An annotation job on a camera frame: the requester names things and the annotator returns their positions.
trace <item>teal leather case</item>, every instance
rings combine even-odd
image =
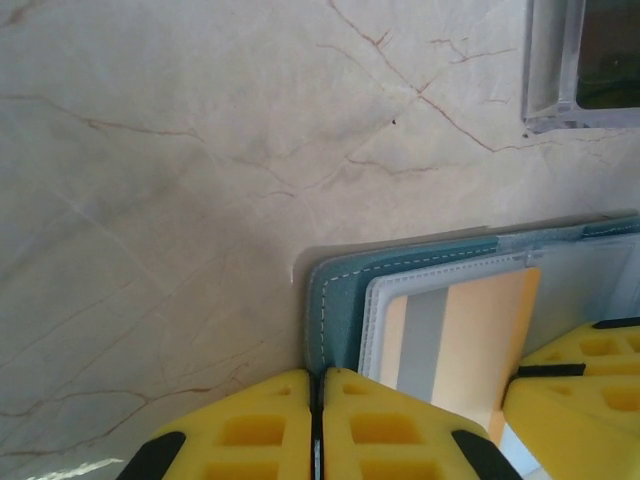
[[[441,243],[392,247],[343,255],[311,271],[305,312],[307,368],[320,375],[331,366],[357,370],[365,292],[381,275],[492,254],[534,248],[547,242],[640,232],[640,218],[491,235]]]

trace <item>black rubber edge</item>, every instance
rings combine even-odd
[[[611,328],[640,327],[640,317],[618,318],[617,320],[602,320],[591,325],[596,330],[609,330]]]
[[[324,412],[324,374],[309,373],[309,410],[311,411],[311,478],[324,478],[324,434],[322,414]]]
[[[148,441],[116,480],[162,480],[186,439],[182,432],[170,432]]]
[[[519,367],[511,380],[531,377],[581,377],[586,363],[563,363],[559,365],[528,365]]]
[[[456,430],[451,436],[479,480],[522,480],[491,441],[467,430]]]

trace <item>marble wall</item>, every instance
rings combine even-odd
[[[523,135],[524,17],[3,1],[0,476],[114,478],[300,366],[310,247],[640,207],[637,132]]]

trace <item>beige card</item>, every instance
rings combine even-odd
[[[431,403],[479,423],[496,444],[539,278],[529,268],[449,287]]]

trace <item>marble surface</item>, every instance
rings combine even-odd
[[[524,9],[2,2],[0,477],[300,366],[310,247],[640,208],[637,131],[523,136]]]

